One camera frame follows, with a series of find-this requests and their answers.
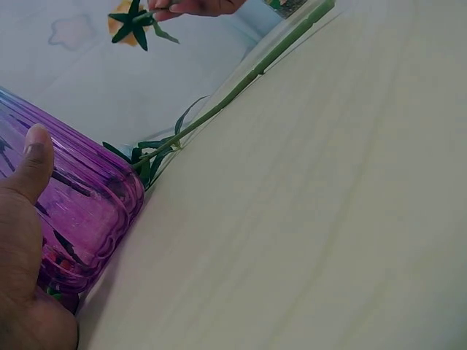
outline green flower stem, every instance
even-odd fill
[[[289,35],[287,35],[241,82],[215,107],[209,110],[202,117],[197,119],[193,124],[181,131],[178,135],[169,139],[165,144],[157,148],[156,151],[141,158],[134,164],[135,169],[141,168],[151,158],[159,155],[171,145],[180,141],[182,138],[193,132],[199,126],[213,118],[217,113],[227,107],[248,85],[250,85],[258,76],[264,74],[264,71],[283,54],[294,42],[304,35],[317,21],[319,21],[326,13],[328,13],[335,4],[336,0],[326,0],[318,6],[305,20],[298,24]]]
[[[159,9],[152,9],[151,11],[148,11],[148,12],[142,14],[142,15],[136,16],[133,20],[131,20],[131,22],[133,24],[136,24],[140,20],[144,20],[145,18],[152,17],[157,11],[159,11]]]

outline hand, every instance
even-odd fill
[[[235,13],[246,0],[149,0],[149,9],[161,9],[154,16],[157,21],[170,20],[183,14],[217,17]]]
[[[35,125],[23,162],[0,181],[0,349],[69,350],[77,344],[73,315],[36,287],[42,233],[34,204],[52,171],[52,140]]]

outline purple glass vase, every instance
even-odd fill
[[[0,178],[23,156],[28,129],[53,138],[55,168],[36,209],[43,232],[38,285],[61,295],[86,293],[142,207],[144,188],[118,156],[0,88]]]

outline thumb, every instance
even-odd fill
[[[29,129],[24,146],[25,157],[4,186],[26,197],[31,204],[45,190],[53,171],[53,144],[47,129],[36,124]]]

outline finger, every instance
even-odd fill
[[[149,9],[163,9],[169,7],[171,0],[149,0]]]
[[[23,161],[14,174],[0,184],[0,188],[20,193],[34,205],[53,171],[53,144],[44,126],[34,125],[29,129],[24,149]]]
[[[177,18],[180,17],[182,14],[181,13],[173,13],[170,11],[158,11],[157,13],[154,14],[155,20],[158,22],[163,22],[165,20],[171,20],[172,18]]]
[[[211,16],[212,14],[208,11],[207,6],[204,2],[196,0],[185,0],[179,4],[174,4],[170,6],[170,12],[183,14],[187,13],[189,15],[198,15],[198,16]]]
[[[243,3],[244,0],[185,0],[170,6],[170,11],[173,13],[217,17],[235,13]]]

